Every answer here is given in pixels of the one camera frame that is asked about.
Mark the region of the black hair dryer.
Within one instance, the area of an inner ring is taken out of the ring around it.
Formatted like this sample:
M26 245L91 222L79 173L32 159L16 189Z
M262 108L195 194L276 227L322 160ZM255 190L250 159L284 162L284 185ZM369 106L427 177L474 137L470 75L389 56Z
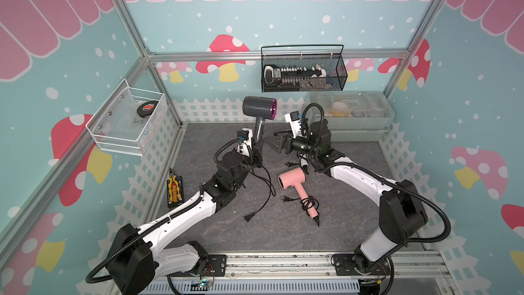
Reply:
M266 120L274 120L277 112L277 100L258 96L247 96L242 103L243 114L254 117L255 129L252 138L252 145L257 145L263 139L263 128Z

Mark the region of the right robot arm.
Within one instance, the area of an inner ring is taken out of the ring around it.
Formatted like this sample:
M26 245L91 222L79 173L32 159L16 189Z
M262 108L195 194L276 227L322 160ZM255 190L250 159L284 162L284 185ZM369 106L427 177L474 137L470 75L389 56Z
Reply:
M439 243L450 236L452 227L446 213L420 195L414 183L380 176L336 150L324 117L309 123L304 113L295 111L287 116L287 122L288 130L264 138L268 146L279 154L297 152L315 172L348 184L379 208L377 229L354 251L356 273L369 275L380 262L392 266L392 254L409 243ZM441 218L443 230L436 236L421 238L417 233L428 223L427 208Z

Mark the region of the white hair dryer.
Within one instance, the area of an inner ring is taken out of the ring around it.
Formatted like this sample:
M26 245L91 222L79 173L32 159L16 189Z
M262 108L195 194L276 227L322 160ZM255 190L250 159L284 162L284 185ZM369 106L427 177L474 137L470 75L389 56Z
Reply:
M297 153L297 162L288 161L285 163L285 166L286 167L299 167L304 172L304 174L306 175L309 174L308 172L309 162L306 159L306 157L304 156L304 154Z

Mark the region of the pink hair dryer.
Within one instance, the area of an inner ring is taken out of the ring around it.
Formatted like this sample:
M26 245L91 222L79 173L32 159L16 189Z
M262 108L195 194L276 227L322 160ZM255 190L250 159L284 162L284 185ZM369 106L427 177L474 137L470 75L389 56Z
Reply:
M304 212L307 213L308 216L311 217L312 220L315 221L318 226L320 226L318 213L319 201L315 199L313 196L308 195L308 193L306 192L303 185L306 181L306 175L304 174L304 172L299 167L289 170L285 173L282 173L278 177L278 181L282 189L294 188L298 195L297 198L285 195L282 198L282 200L284 202L299 201Z

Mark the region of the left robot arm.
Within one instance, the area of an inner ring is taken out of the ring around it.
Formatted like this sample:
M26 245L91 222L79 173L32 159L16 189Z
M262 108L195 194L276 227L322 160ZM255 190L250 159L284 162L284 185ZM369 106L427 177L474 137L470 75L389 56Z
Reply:
M178 272L199 274L207 251L196 241L169 255L165 249L198 222L226 207L244 186L250 171L262 163L263 141L249 146L247 154L223 147L214 155L216 173L185 203L137 228L124 225L110 251L85 278L87 284L113 281L122 294L139 294L158 278Z

